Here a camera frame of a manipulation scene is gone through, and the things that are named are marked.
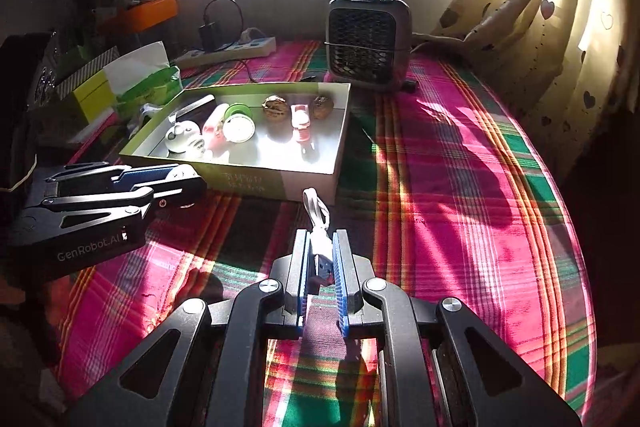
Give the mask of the white earbud case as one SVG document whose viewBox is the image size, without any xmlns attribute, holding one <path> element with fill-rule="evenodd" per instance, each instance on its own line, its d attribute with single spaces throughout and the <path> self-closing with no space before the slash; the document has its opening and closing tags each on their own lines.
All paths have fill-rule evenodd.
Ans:
<svg viewBox="0 0 640 427">
<path fill-rule="evenodd" d="M 201 130 L 194 121 L 173 124 L 165 133 L 164 143 L 169 153 L 183 154 L 201 140 Z"/>
</svg>

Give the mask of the pink cylindrical case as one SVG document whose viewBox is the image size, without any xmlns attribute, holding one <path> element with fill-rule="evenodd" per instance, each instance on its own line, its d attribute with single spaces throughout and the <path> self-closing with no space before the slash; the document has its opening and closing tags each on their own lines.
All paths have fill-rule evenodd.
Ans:
<svg viewBox="0 0 640 427">
<path fill-rule="evenodd" d="M 206 150 L 215 152 L 215 150 L 218 150 L 218 148 L 221 148 L 227 143 L 222 128 L 226 120 L 224 115 L 226 115 L 229 107 L 229 103 L 218 104 L 213 110 L 213 113 L 211 113 L 204 122 L 202 126 L 202 139 Z"/>
</svg>

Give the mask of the green white thread spool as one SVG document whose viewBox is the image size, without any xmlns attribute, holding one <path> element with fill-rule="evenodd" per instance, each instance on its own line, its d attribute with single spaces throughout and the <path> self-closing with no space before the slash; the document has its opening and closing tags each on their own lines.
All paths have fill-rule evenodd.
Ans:
<svg viewBox="0 0 640 427">
<path fill-rule="evenodd" d="M 253 138 L 256 124 L 250 106 L 243 103 L 233 103 L 227 109 L 224 121 L 224 137 L 227 142 L 234 144 L 245 143 Z"/>
</svg>

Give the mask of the walnut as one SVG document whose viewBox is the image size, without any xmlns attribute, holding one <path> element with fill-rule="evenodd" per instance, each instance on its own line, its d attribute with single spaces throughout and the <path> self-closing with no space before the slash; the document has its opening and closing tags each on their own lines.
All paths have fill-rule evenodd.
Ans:
<svg viewBox="0 0 640 427">
<path fill-rule="evenodd" d="M 290 117 L 290 106 L 285 98 L 280 95 L 269 95 L 262 102 L 264 117 L 272 122 L 280 122 Z"/>
<path fill-rule="evenodd" d="M 312 118 L 323 120 L 328 118 L 334 109 L 333 98 L 327 95 L 318 95 L 311 102 L 309 112 Z"/>
</svg>

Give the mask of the pink white clip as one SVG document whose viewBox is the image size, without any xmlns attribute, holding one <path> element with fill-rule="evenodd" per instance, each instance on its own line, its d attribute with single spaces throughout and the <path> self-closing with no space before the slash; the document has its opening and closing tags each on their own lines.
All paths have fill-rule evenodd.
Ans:
<svg viewBox="0 0 640 427">
<path fill-rule="evenodd" d="M 291 124 L 293 139 L 297 143 L 306 143 L 310 140 L 311 118 L 307 104 L 293 104 L 291 106 Z"/>
</svg>

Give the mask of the white round roll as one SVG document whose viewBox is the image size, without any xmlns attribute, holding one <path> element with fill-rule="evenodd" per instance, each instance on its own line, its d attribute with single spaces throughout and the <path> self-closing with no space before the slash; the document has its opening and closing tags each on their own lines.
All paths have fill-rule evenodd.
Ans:
<svg viewBox="0 0 640 427">
<path fill-rule="evenodd" d="M 188 146 L 188 153 L 194 157 L 212 157 L 213 152 L 209 150 L 207 143 L 200 136 L 199 138 L 193 139 Z"/>
</svg>

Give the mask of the yellow green box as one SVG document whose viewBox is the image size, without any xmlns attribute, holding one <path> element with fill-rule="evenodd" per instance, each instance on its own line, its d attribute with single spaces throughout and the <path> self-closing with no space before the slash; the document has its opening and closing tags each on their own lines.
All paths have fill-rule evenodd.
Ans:
<svg viewBox="0 0 640 427">
<path fill-rule="evenodd" d="M 115 103 L 115 97 L 103 69 L 73 91 L 80 113 L 91 124 Z"/>
</svg>

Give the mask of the crumpled white tissue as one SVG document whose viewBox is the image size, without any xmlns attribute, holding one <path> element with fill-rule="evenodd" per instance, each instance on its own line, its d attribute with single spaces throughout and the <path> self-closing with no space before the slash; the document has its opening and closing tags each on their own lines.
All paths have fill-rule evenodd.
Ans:
<svg viewBox="0 0 640 427">
<path fill-rule="evenodd" d="M 136 134 L 153 116 L 160 113 L 162 106 L 151 103 L 143 104 L 136 116 L 132 117 L 129 123 L 129 130 Z"/>
</svg>

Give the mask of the striped box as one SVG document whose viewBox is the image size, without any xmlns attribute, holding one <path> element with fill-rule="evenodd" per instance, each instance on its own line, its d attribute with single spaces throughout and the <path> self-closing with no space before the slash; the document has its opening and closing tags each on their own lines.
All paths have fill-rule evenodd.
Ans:
<svg viewBox="0 0 640 427">
<path fill-rule="evenodd" d="M 120 57 L 119 50 L 116 46 L 100 54 L 86 65 L 74 72 L 70 77 L 63 80 L 55 93 L 60 100 L 64 100 L 68 96 L 73 95 L 78 101 L 87 98 L 93 91 L 99 89 L 106 81 L 104 68 Z"/>
</svg>

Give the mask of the green tissue pack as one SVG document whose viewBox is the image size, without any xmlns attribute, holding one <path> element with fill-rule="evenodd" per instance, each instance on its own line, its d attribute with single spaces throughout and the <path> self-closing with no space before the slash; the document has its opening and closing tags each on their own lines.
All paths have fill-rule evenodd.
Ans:
<svg viewBox="0 0 640 427">
<path fill-rule="evenodd" d="M 164 44 L 152 42 L 107 64 L 104 72 L 122 120 L 145 103 L 162 106 L 182 91 L 180 69 L 170 66 Z"/>
</svg>

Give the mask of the orange box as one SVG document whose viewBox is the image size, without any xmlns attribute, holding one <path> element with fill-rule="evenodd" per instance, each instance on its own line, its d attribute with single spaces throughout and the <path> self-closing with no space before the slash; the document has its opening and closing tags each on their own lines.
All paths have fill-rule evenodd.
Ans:
<svg viewBox="0 0 640 427">
<path fill-rule="evenodd" d="M 99 23 L 102 34 L 130 35 L 140 34 L 178 15 L 177 0 L 152 0 L 119 11 L 114 17 Z"/>
</svg>

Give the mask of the black charger adapter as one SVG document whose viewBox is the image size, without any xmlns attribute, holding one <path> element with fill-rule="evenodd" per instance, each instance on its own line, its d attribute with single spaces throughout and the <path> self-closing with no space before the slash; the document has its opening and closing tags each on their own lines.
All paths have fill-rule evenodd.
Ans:
<svg viewBox="0 0 640 427">
<path fill-rule="evenodd" d="M 219 46 L 219 28 L 215 22 L 204 23 L 198 28 L 202 49 L 205 52 L 215 52 Z"/>
</svg>

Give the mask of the white power strip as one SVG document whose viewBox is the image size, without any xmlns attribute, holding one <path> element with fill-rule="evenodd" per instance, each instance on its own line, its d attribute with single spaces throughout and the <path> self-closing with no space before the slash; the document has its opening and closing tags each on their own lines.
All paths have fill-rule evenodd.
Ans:
<svg viewBox="0 0 640 427">
<path fill-rule="evenodd" d="M 274 37 L 250 40 L 247 43 L 235 43 L 228 49 L 216 52 L 192 50 L 175 59 L 174 65 L 180 69 L 199 68 L 223 62 L 250 60 L 266 57 L 277 51 L 277 39 Z"/>
</svg>

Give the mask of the grey mini fan heater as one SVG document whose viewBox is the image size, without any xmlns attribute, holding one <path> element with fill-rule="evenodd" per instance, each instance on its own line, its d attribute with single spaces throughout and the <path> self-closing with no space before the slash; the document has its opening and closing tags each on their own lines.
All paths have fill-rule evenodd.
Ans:
<svg viewBox="0 0 640 427">
<path fill-rule="evenodd" d="M 331 0 L 324 39 L 329 78 L 397 91 L 406 81 L 411 39 L 404 0 Z"/>
</svg>

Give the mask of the cream heart curtain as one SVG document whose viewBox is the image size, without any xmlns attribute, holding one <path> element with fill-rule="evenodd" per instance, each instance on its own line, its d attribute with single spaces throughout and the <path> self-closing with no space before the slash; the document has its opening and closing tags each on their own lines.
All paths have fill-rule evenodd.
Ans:
<svg viewBox="0 0 640 427">
<path fill-rule="evenodd" d="M 558 178 L 639 94 L 637 0 L 452 0 L 434 35 L 461 54 Z"/>
</svg>

